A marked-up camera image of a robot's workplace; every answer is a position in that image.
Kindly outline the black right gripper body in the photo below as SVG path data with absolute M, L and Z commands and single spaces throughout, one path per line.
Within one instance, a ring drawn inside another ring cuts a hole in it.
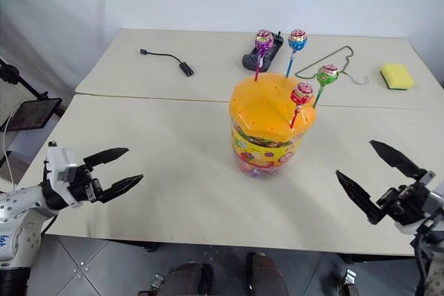
M 427 171 L 409 186 L 390 188 L 376 203 L 382 212 L 395 222 L 416 223 L 425 217 L 423 206 L 431 193 L 427 185 L 435 176 L 435 172 Z

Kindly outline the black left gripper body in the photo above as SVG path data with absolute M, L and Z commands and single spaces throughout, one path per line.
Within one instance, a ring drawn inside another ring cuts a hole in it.
M 99 201 L 103 195 L 103 189 L 97 178 L 92 175 L 93 168 L 86 164 L 76 169 L 75 178 L 68 187 L 70 194 L 77 202 Z

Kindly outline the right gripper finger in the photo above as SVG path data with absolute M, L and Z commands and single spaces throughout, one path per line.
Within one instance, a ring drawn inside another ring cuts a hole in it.
M 370 224 L 376 225 L 385 217 L 385 213 L 370 200 L 370 195 L 360 185 L 339 170 L 336 170 L 336 176 L 349 199 L 365 213 Z
M 418 167 L 399 150 L 380 141 L 370 140 L 369 144 L 381 159 L 390 167 L 398 169 L 404 176 L 420 180 L 427 173 L 425 169 Z

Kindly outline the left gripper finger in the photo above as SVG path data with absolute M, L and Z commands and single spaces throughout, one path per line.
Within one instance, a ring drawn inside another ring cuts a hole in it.
M 128 151 L 128 148 L 111 148 L 85 157 L 83 161 L 88 170 L 93 171 L 95 166 L 112 162 L 126 154 Z
M 142 179 L 144 175 L 134 175 L 131 177 L 124 178 L 116 183 L 114 183 L 109 189 L 102 192 L 100 197 L 100 202 L 107 203 L 119 196 L 125 194 L 136 186 Z

